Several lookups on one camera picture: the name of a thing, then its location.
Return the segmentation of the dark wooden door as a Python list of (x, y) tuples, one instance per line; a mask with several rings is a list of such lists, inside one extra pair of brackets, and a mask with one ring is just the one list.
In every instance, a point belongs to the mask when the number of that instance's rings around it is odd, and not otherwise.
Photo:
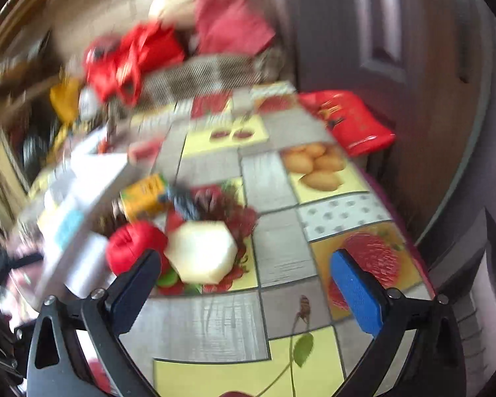
[(427, 259), (496, 223), (489, 0), (274, 0), (301, 91), (347, 90), (396, 134), (377, 173)]

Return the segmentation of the fruit pattern tablecloth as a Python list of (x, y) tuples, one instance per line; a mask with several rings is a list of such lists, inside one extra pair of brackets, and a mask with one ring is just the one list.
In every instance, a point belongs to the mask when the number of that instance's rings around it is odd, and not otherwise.
[(286, 83), (141, 111), (114, 149), (203, 196), (228, 193), (257, 218), (217, 285), (163, 279), (122, 342), (162, 396), (331, 396), (371, 342), (330, 280), (345, 247), (387, 287), (433, 295), (380, 190)]

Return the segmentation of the dark red fabric bag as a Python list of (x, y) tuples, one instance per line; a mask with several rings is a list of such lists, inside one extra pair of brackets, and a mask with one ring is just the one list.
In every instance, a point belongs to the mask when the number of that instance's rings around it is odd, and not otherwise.
[(276, 36), (253, 0), (196, 0), (195, 30), (200, 54), (253, 57)]

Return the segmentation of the red shiny gift bag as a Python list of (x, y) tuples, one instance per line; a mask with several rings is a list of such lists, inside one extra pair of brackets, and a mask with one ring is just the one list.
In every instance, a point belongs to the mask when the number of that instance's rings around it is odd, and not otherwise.
[(87, 84), (103, 103), (118, 98), (127, 106), (136, 106), (144, 77), (156, 70), (184, 61), (185, 53), (175, 29), (160, 22), (143, 22), (120, 36), (115, 52), (83, 67)]

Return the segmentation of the yellow bag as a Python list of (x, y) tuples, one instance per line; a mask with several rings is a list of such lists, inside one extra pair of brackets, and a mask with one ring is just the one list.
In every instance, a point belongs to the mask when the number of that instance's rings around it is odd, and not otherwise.
[(82, 81), (66, 78), (50, 88), (50, 102), (63, 125), (72, 125), (78, 118), (78, 99)]

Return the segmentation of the red helmet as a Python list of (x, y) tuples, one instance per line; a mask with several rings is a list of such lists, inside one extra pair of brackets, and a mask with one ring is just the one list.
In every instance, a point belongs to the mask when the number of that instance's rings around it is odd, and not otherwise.
[(120, 46), (121, 37), (116, 34), (106, 34), (96, 38), (86, 49), (84, 62), (95, 63), (116, 51)]

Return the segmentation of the braided rope knot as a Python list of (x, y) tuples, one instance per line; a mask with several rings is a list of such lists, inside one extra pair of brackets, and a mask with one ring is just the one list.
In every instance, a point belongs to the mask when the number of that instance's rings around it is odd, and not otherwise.
[(103, 211), (95, 221), (95, 233), (109, 238), (120, 227), (126, 225), (128, 220), (119, 201), (113, 201), (111, 206)]

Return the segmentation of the plaid blanket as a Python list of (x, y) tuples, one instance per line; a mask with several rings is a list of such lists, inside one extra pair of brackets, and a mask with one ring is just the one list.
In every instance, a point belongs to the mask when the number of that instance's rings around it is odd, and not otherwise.
[(275, 82), (285, 66), (282, 49), (272, 47), (255, 57), (216, 54), (145, 76), (138, 106), (144, 109), (197, 96)]

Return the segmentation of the cream hexagonal sponge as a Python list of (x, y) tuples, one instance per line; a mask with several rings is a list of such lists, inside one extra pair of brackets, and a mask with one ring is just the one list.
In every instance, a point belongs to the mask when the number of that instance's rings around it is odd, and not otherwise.
[(217, 285), (231, 272), (238, 247), (222, 221), (187, 221), (168, 235), (165, 256), (180, 280)]

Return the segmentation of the teal card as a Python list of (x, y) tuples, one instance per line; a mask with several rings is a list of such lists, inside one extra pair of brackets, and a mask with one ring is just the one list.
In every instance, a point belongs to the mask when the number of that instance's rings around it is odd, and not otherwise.
[(55, 242), (62, 250), (74, 239), (83, 220), (83, 212), (77, 209), (69, 211), (64, 216), (55, 235)]

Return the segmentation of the red plastic bag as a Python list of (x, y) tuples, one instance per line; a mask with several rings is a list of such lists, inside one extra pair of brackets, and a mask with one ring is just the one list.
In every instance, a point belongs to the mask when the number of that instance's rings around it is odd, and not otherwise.
[(391, 147), (396, 134), (381, 124), (358, 96), (350, 91), (301, 92), (299, 102), (325, 123), (350, 157), (377, 153)]

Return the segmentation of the red plush apple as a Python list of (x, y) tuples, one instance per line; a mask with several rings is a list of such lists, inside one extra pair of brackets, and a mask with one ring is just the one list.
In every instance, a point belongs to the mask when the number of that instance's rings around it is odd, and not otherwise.
[(158, 253), (160, 274), (170, 268), (165, 256), (168, 238), (166, 234), (149, 221), (136, 221), (116, 230), (108, 240), (105, 258), (110, 270), (119, 276), (128, 272), (137, 260), (149, 250)]

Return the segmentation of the white helmet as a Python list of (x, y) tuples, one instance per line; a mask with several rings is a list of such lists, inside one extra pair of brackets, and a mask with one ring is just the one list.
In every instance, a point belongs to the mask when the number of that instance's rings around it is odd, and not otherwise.
[(78, 97), (78, 116), (81, 122), (89, 122), (98, 118), (103, 109), (103, 103), (96, 92), (85, 86)]

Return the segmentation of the cream folded foam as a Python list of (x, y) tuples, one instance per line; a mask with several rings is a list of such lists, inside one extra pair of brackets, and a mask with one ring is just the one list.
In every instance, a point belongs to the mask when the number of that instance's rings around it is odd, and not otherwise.
[(153, 0), (147, 17), (178, 30), (190, 30), (196, 24), (195, 11), (196, 0)]

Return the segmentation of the white storage box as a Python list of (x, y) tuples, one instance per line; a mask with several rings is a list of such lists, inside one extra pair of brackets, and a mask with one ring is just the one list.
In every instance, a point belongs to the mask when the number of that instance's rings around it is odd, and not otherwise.
[[(124, 153), (76, 155), (37, 197), (44, 208), (35, 221), (35, 251), (43, 260), (25, 267), (22, 277), (15, 277), (19, 291), (31, 305), (40, 306), (50, 295), (72, 294), (64, 285), (67, 271), (88, 234), (95, 233), (97, 218), (132, 182), (134, 173)], [(62, 250), (55, 235), (64, 216), (74, 209), (83, 212), (84, 220), (74, 239)]]

